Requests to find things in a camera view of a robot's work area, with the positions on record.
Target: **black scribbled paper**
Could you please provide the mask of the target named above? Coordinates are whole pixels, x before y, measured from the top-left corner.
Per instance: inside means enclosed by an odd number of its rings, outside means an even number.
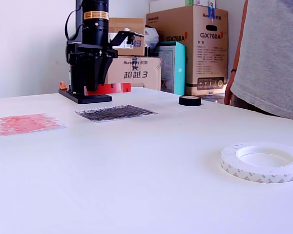
[[[120,119],[126,119],[126,118],[136,118],[141,116],[149,116],[149,115],[157,114],[156,112],[145,110],[145,109],[131,106],[131,105],[78,111],[76,113],[93,122],[105,122],[105,121],[113,121],[113,120],[120,120]]]

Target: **brown cardboard box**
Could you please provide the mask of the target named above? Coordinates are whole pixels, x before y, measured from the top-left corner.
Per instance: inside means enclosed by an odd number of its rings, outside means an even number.
[[[187,47],[187,95],[224,93],[228,80],[228,12],[186,6],[147,15],[147,25],[163,41],[178,41]]]
[[[160,58],[118,57],[113,60],[106,82],[131,83],[132,87],[161,90],[162,63]]]
[[[110,18],[109,19],[109,38],[113,39],[119,31],[128,28],[131,32],[145,34],[146,24],[143,18]],[[136,37],[133,45],[127,45],[127,40],[122,45],[114,47],[118,55],[144,56],[145,39]]]

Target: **black cable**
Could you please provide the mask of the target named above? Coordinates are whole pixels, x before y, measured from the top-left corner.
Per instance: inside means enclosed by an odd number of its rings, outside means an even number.
[[[78,34],[79,34],[79,29],[80,29],[80,27],[82,27],[82,26],[84,25],[83,23],[82,23],[81,25],[79,25],[79,27],[77,28],[77,31],[76,31],[75,35],[72,36],[71,38],[69,37],[69,35],[68,35],[68,29],[67,29],[69,18],[70,18],[70,16],[71,16],[74,12],[78,12],[78,11],[80,11],[81,9],[82,9],[82,5],[80,4],[80,5],[79,5],[79,9],[78,9],[78,10],[75,10],[75,11],[72,11],[72,12],[69,14],[69,16],[68,16],[68,18],[67,18],[67,20],[66,20],[66,24],[65,24],[65,36],[66,36],[66,39],[67,39],[67,40],[76,40],[76,38],[78,37]]]

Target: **gray t-shirt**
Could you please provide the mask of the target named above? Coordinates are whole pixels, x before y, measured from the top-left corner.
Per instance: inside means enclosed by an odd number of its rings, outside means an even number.
[[[232,92],[293,119],[293,0],[249,0]]]

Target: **person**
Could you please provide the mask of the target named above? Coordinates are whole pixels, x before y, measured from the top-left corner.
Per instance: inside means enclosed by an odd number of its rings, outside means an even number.
[[[293,0],[246,0],[225,104],[293,119]]]

